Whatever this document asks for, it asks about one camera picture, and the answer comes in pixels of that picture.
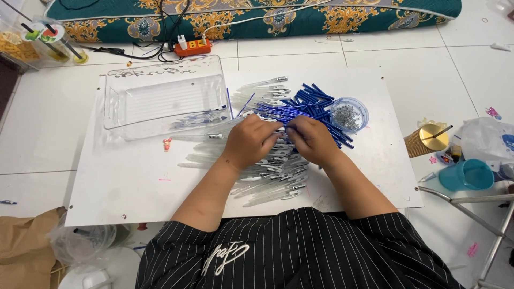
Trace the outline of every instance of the black striped shirt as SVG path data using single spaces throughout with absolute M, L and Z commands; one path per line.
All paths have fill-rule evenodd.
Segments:
M 168 222 L 136 281 L 136 289 L 460 287 L 401 213 L 349 221 L 310 207 L 215 232 Z

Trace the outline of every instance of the pink sticker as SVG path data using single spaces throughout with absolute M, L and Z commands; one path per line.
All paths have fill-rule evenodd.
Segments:
M 476 251 L 478 250 L 479 248 L 479 245 L 478 243 L 473 243 L 473 245 L 471 245 L 468 249 L 468 256 L 471 258 L 471 257 L 475 257 L 475 253 Z

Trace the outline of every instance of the gold tumbler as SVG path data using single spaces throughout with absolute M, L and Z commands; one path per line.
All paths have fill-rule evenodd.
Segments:
M 425 124 L 412 134 L 403 138 L 409 158 L 426 155 L 433 152 L 444 150 L 448 146 L 448 134 L 442 133 L 443 129 L 435 124 Z

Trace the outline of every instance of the hand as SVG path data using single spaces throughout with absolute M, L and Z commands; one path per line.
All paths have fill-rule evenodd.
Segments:
M 323 168 L 337 165 L 344 153 L 321 122 L 298 116 L 287 124 L 287 135 L 305 159 Z
M 275 141 L 282 136 L 275 133 L 282 126 L 281 122 L 264 121 L 255 114 L 247 116 L 230 131 L 220 158 L 238 171 L 246 169 L 268 154 Z

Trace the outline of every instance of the pen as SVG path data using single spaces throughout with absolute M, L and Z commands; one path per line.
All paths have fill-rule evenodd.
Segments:
M 5 200 L 5 201 L 0 201 L 0 204 L 4 204 L 4 205 L 16 205 L 16 204 L 17 204 L 17 202 L 13 202 L 13 201 Z

